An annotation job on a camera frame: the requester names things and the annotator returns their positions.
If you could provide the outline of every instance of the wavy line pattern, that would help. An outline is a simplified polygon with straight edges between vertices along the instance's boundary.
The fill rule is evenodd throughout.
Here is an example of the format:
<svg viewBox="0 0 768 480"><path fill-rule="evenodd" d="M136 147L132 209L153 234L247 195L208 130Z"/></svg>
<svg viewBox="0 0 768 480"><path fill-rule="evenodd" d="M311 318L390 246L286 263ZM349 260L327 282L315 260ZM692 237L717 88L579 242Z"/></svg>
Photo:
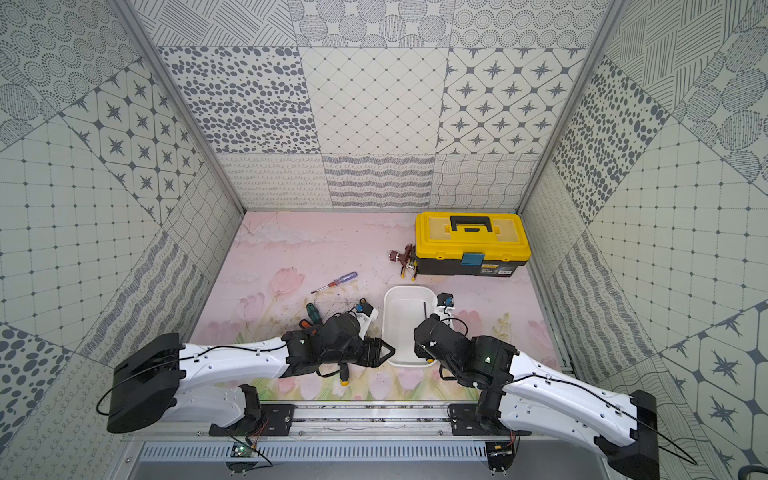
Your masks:
<svg viewBox="0 0 768 480"><path fill-rule="evenodd" d="M323 156L334 208L427 208L434 163L424 155Z"/></svg>
<svg viewBox="0 0 768 480"><path fill-rule="evenodd" d="M549 287L560 297L555 309L576 363L597 370L589 370L589 382L599 382L654 354L588 231L555 271Z"/></svg>
<svg viewBox="0 0 768 480"><path fill-rule="evenodd" d="M204 304L208 284L181 248L161 231L89 337L81 355L116 365L162 333L186 333Z"/></svg>

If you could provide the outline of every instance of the screwdriver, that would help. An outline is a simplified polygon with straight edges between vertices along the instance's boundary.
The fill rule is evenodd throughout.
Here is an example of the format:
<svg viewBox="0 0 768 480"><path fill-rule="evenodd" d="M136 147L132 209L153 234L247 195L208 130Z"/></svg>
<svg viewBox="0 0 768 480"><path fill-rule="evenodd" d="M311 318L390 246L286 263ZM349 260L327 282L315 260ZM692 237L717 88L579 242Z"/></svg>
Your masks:
<svg viewBox="0 0 768 480"><path fill-rule="evenodd" d="M318 293L320 290L325 290L326 288L328 288L330 286L336 286L336 285L339 285L340 283L348 282L351 279L355 278L356 276L357 276L357 272L347 273L345 276L341 276L341 277L337 278L336 280L334 280L333 282L329 283L328 285L321 286L319 289L315 290L314 292L310 292L310 295L312 293Z"/></svg>

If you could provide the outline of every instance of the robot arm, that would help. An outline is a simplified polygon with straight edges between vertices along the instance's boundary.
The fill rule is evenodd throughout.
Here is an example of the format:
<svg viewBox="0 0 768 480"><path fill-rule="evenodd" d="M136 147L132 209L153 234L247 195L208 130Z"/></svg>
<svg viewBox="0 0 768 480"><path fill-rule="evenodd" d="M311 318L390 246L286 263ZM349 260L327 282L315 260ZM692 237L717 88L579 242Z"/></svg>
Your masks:
<svg viewBox="0 0 768 480"><path fill-rule="evenodd" d="M606 456L630 478L658 480L652 395L596 388L494 337L468 339L436 314L414 329L414 340L418 356L438 360L453 375L444 379L481 390L475 419L486 431L542 432Z"/></svg>
<svg viewBox="0 0 768 480"><path fill-rule="evenodd" d="M253 432L261 422L256 389L221 389L215 383L319 375L324 363L337 363L341 380L348 381L348 363L377 367L395 353L366 336L378 315L361 299L322 325L262 342L205 346L181 344L177 333L161 335L115 368L107 430L133 432L165 421L211 422L232 435Z"/></svg>

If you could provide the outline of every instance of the polka dot pattern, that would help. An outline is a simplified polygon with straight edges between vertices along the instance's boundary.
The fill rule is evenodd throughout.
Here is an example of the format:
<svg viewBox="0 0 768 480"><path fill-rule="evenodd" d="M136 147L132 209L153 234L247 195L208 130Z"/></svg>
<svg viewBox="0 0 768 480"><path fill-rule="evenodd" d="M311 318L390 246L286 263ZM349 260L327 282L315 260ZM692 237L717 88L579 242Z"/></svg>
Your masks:
<svg viewBox="0 0 768 480"><path fill-rule="evenodd" d="M319 151L295 48L160 48L217 152Z"/></svg>
<svg viewBox="0 0 768 480"><path fill-rule="evenodd" d="M62 346L0 325L0 452L33 413L70 356Z"/></svg>
<svg viewBox="0 0 768 480"><path fill-rule="evenodd" d="M603 58L552 159L585 223L598 214L668 117Z"/></svg>

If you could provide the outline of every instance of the patterned wall panel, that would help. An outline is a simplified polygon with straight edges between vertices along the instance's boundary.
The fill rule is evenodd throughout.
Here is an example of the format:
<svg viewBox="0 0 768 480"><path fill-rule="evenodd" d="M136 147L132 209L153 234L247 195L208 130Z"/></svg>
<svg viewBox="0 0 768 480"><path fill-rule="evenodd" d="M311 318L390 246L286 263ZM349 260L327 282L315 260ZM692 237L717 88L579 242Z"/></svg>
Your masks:
<svg viewBox="0 0 768 480"><path fill-rule="evenodd" d="M691 412L685 398L680 394L678 379L667 369L665 363L667 362L655 356L608 377L598 385L621 393L632 393L640 389L656 397L659 431L677 443L698 464L691 465L668 452L660 451L661 478L736 478L738 468L734 469L733 466L729 467L722 462L723 456L718 450L718 443L710 440L707 427L703 427ZM664 439L659 439L659 445L682 455Z"/></svg>
<svg viewBox="0 0 768 480"><path fill-rule="evenodd" d="M656 353L588 231L548 286L571 355L587 382L598 382Z"/></svg>
<svg viewBox="0 0 768 480"><path fill-rule="evenodd" d="M765 316L763 301L661 352L730 477L746 463L768 462Z"/></svg>
<svg viewBox="0 0 768 480"><path fill-rule="evenodd" d="M671 111L752 4L632 0L605 54Z"/></svg>
<svg viewBox="0 0 768 480"><path fill-rule="evenodd" d="M249 210L333 207L320 155L222 154L219 158Z"/></svg>
<svg viewBox="0 0 768 480"><path fill-rule="evenodd" d="M537 155L437 155L432 196L433 210L517 209Z"/></svg>
<svg viewBox="0 0 768 480"><path fill-rule="evenodd" d="M158 223L178 204L203 158L141 59L61 116Z"/></svg>
<svg viewBox="0 0 768 480"><path fill-rule="evenodd" d="M31 132L56 115L47 100L0 52L0 149Z"/></svg>
<svg viewBox="0 0 768 480"><path fill-rule="evenodd" d="M608 0L458 0L451 46L586 48Z"/></svg>
<svg viewBox="0 0 768 480"><path fill-rule="evenodd" d="M585 55L579 48L452 48L437 151L540 154Z"/></svg>
<svg viewBox="0 0 768 480"><path fill-rule="evenodd" d="M0 168L0 316L74 348L160 226L59 117Z"/></svg>
<svg viewBox="0 0 768 480"><path fill-rule="evenodd" d="M432 154L446 50L300 48L324 154Z"/></svg>
<svg viewBox="0 0 768 480"><path fill-rule="evenodd" d="M334 208L425 209L435 157L323 156Z"/></svg>
<svg viewBox="0 0 768 480"><path fill-rule="evenodd" d="M295 45L286 0L133 0L158 46Z"/></svg>
<svg viewBox="0 0 768 480"><path fill-rule="evenodd" d="M0 478L100 478L118 441L94 412L111 370L72 350L117 362L158 333L189 334L210 283L198 264L211 275L229 243L198 229L179 245L161 223L176 232L170 212L200 210L199 180L220 186L105 3L3 13ZM210 214L231 238L240 216L222 196Z"/></svg>
<svg viewBox="0 0 768 480"><path fill-rule="evenodd" d="M668 116L603 57L552 157L585 223L600 211Z"/></svg>
<svg viewBox="0 0 768 480"><path fill-rule="evenodd" d="M163 230L206 279L214 281L241 220L216 175L203 164L184 191L179 207L163 223Z"/></svg>
<svg viewBox="0 0 768 480"><path fill-rule="evenodd" d="M161 48L166 65L218 153L318 152L295 48Z"/></svg>
<svg viewBox="0 0 768 480"><path fill-rule="evenodd" d="M162 333L184 335L205 303L208 283L161 231L77 352L114 366Z"/></svg>
<svg viewBox="0 0 768 480"><path fill-rule="evenodd" d="M670 119L589 230L663 349L768 297L768 198Z"/></svg>
<svg viewBox="0 0 768 480"><path fill-rule="evenodd" d="M111 385L107 366L77 354L62 363L32 417L0 453L0 478L103 478L121 440L95 412Z"/></svg>
<svg viewBox="0 0 768 480"><path fill-rule="evenodd" d="M448 47L454 0L290 0L296 42L314 47Z"/></svg>
<svg viewBox="0 0 768 480"><path fill-rule="evenodd" d="M33 415L48 387L61 374L72 352L6 323L0 324L0 364L4 402L0 410L0 460L20 425Z"/></svg>
<svg viewBox="0 0 768 480"><path fill-rule="evenodd" d="M549 280L585 229L554 165L541 172L522 219L538 268Z"/></svg>
<svg viewBox="0 0 768 480"><path fill-rule="evenodd" d="M618 98L626 101L622 112L633 114L633 99L648 102L650 93L650 105L659 101L655 108L666 121L636 123L614 114L579 131L579 111L571 119L573 135L555 158L565 188L589 222L583 235L593 239L610 280L596 290L583 280L569 281L576 278L564 271L569 264L581 273L582 263L573 257L579 250L584 256L584 237L550 280L577 365L589 378L610 371L613 357L602 350L607 343L592 332L605 334L615 325L583 319L600 318L593 298L619 293L633 312L624 323L641 327L631 339L646 339L661 357L631 360L635 365L601 385L620 391L641 386L664 399L664 428L709 468L699 471L664 453L662 478L734 478L739 467L768 460L768 391L762 387L768 346L760 329L768 309L768 204L761 177L764 122L758 120L768 110L766 15L765 1L633 2L607 53L621 66L611 67L612 73L630 85ZM600 73L585 100L605 83ZM616 97L604 98L608 112ZM627 150L613 147L608 161L573 153L591 147L592 157L602 155L617 138L626 140ZM576 158L567 171L561 151ZM634 153L632 161L628 153ZM591 178L606 178L605 190ZM546 234L544 218L539 220L526 223L529 235L549 244L539 250L554 251L553 236ZM546 225L568 234L570 222L558 214ZM601 341L592 345L593 339Z"/></svg>
<svg viewBox="0 0 768 480"><path fill-rule="evenodd" d="M105 2L13 2L3 16L0 50L54 111L139 56Z"/></svg>
<svg viewBox="0 0 768 480"><path fill-rule="evenodd" d="M744 22L728 38L674 115L768 195L768 19Z"/></svg>

